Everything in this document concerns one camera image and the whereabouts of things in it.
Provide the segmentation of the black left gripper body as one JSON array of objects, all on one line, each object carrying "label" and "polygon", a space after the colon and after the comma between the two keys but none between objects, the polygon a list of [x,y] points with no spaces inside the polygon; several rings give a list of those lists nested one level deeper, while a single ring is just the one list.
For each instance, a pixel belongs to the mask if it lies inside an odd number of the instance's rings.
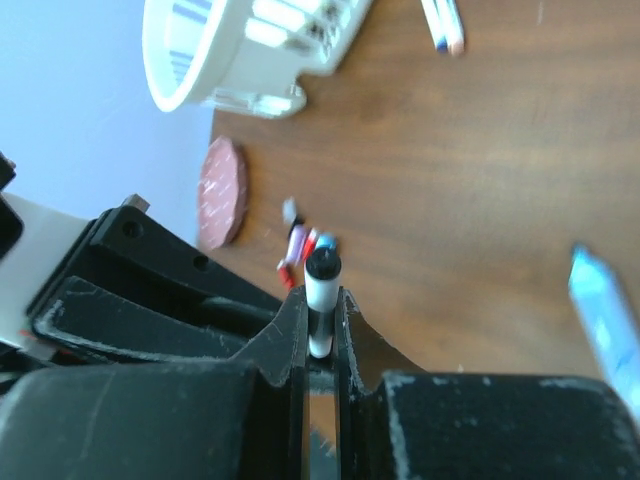
[{"label": "black left gripper body", "polygon": [[71,277],[180,320],[270,320],[281,306],[130,206],[105,211],[72,236],[27,313],[42,313]]}]

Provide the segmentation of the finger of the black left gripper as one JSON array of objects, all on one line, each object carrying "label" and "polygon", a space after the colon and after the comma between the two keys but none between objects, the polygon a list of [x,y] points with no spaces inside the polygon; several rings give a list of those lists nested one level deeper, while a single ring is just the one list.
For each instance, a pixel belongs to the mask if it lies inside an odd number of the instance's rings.
[{"label": "finger of the black left gripper", "polygon": [[260,332],[260,307],[220,295],[158,312],[79,276],[32,300],[36,336],[83,363],[224,360]]}]

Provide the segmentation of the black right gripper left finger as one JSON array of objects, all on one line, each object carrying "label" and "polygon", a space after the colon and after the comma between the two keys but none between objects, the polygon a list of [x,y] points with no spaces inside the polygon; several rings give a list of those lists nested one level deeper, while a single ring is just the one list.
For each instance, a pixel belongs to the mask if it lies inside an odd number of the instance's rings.
[{"label": "black right gripper left finger", "polygon": [[46,368],[1,404],[5,479],[300,479],[307,305],[227,360]]}]

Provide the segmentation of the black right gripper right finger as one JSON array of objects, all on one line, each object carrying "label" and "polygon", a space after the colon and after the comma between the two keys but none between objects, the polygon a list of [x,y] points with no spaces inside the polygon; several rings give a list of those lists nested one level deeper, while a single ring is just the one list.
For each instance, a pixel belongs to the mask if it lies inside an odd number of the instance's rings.
[{"label": "black right gripper right finger", "polygon": [[335,316],[342,479],[635,479],[639,434],[605,383],[428,372],[342,290]]}]

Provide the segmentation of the red marker cap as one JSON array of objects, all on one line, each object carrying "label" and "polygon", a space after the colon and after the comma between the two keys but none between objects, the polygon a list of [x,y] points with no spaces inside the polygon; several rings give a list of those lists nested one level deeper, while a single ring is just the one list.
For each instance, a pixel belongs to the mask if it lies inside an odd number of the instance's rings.
[{"label": "red marker cap", "polygon": [[291,272],[291,269],[289,267],[288,264],[286,263],[280,263],[277,268],[276,271],[278,273],[278,277],[282,283],[282,285],[288,290],[290,291],[291,289],[293,289],[296,285],[294,276]]},{"label": "red marker cap", "polygon": [[314,251],[319,237],[319,231],[312,228],[305,239],[301,259],[305,261]]}]

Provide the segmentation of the clear gel pen cap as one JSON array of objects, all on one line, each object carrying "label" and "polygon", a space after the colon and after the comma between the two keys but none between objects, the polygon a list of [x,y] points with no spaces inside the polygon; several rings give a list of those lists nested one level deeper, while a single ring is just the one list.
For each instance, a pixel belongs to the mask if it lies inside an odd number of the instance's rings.
[{"label": "clear gel pen cap", "polygon": [[282,203],[282,219],[283,223],[292,225],[298,217],[296,201],[293,197],[285,199]]}]

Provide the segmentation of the purple highlighter cap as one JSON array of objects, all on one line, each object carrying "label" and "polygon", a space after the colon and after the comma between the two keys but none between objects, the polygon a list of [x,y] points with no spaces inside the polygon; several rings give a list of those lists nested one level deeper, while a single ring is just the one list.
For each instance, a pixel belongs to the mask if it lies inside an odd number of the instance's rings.
[{"label": "purple highlighter cap", "polygon": [[308,228],[303,224],[298,224],[293,227],[289,235],[287,252],[284,257],[286,264],[297,265],[300,262],[308,232]]}]

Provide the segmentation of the black capped white marker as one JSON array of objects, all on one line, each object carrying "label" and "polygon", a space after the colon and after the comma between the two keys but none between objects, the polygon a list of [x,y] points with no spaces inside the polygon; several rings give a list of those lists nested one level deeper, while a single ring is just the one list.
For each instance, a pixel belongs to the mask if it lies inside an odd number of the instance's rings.
[{"label": "black capped white marker", "polygon": [[332,350],[334,315],[340,289],[342,262],[335,249],[315,249],[305,262],[305,294],[309,309],[308,349],[316,359]]}]

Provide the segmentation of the light blue capped marker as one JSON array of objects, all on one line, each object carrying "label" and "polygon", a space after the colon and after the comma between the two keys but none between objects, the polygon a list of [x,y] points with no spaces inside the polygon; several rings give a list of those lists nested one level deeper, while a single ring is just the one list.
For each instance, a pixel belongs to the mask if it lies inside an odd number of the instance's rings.
[{"label": "light blue capped marker", "polygon": [[639,327],[615,270],[582,244],[572,250],[568,279],[574,305],[607,383],[639,407]]}]

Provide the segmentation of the light blue marker cap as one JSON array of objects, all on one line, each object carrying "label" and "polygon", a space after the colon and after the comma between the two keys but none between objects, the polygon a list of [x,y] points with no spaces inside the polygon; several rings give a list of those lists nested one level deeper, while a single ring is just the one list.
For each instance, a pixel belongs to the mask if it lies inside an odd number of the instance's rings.
[{"label": "light blue marker cap", "polygon": [[329,232],[321,233],[317,238],[315,249],[322,249],[322,248],[326,248],[331,251],[336,251],[338,249],[337,238]]}]

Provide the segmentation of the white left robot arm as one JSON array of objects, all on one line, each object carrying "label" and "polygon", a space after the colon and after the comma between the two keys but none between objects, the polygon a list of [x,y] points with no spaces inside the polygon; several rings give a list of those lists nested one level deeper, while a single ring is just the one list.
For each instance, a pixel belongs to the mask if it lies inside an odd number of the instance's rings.
[{"label": "white left robot arm", "polygon": [[85,220],[1,196],[4,366],[226,359],[280,305],[138,207]]}]

